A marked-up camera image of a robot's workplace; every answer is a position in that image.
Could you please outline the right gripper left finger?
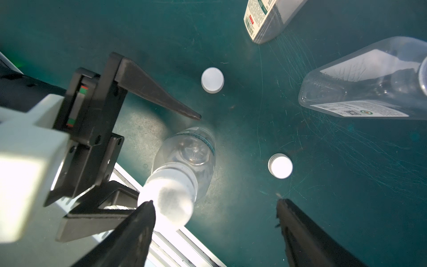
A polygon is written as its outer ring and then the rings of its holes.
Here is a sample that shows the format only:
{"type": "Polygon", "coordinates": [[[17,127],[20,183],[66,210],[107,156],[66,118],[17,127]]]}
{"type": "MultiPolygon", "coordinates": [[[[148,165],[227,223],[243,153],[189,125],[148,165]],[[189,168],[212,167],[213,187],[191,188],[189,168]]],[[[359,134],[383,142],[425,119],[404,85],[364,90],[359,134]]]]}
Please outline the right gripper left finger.
{"type": "Polygon", "coordinates": [[[143,267],[149,253],[156,212],[153,201],[142,203],[104,241],[74,267],[143,267]]]}

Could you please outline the round clear plastic bottle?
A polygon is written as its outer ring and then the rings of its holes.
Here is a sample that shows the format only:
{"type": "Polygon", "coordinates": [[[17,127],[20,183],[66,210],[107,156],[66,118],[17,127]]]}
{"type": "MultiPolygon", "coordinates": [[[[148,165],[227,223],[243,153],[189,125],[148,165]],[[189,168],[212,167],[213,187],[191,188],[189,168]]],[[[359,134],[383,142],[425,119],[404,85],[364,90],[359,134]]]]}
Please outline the round clear plastic bottle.
{"type": "Polygon", "coordinates": [[[189,167],[197,180],[195,202],[208,191],[216,165],[215,140],[208,129],[191,127],[166,139],[157,152],[151,172],[164,164],[179,162],[189,167]]]}

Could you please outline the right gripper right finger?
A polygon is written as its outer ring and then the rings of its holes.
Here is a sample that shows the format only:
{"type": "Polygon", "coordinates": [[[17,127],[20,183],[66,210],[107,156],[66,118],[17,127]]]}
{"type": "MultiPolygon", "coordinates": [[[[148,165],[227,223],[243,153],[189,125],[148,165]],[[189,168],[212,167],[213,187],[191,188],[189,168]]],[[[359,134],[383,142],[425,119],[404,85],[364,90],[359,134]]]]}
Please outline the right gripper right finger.
{"type": "Polygon", "coordinates": [[[290,199],[276,205],[278,227],[286,244],[291,267],[364,267],[361,260],[322,230],[290,199]]]}

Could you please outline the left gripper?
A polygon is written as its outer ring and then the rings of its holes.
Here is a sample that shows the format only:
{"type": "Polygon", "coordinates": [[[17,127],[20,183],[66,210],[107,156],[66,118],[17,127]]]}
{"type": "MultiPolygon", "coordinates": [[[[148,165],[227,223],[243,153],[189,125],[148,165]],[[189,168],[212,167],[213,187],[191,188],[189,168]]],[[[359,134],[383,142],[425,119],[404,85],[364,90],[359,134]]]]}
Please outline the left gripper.
{"type": "Polygon", "coordinates": [[[139,192],[117,181],[101,185],[104,158],[124,101],[124,91],[196,121],[201,115],[175,99],[137,63],[112,52],[98,75],[84,68],[73,74],[54,129],[70,135],[72,145],[45,206],[63,197],[77,205],[61,220],[56,240],[74,241],[115,229],[137,208],[139,192]]]}

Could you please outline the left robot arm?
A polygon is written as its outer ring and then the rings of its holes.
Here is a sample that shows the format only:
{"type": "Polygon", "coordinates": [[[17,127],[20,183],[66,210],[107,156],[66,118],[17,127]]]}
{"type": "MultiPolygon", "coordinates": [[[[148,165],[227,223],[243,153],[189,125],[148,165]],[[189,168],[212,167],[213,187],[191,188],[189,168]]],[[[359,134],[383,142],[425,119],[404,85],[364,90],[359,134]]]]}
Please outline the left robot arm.
{"type": "Polygon", "coordinates": [[[1,56],[1,242],[21,239],[35,210],[62,199],[77,205],[56,239],[115,229],[138,193],[111,175],[124,137],[113,132],[128,93],[200,120],[137,63],[111,53],[103,73],[77,69],[67,90],[23,74],[1,56]]]}

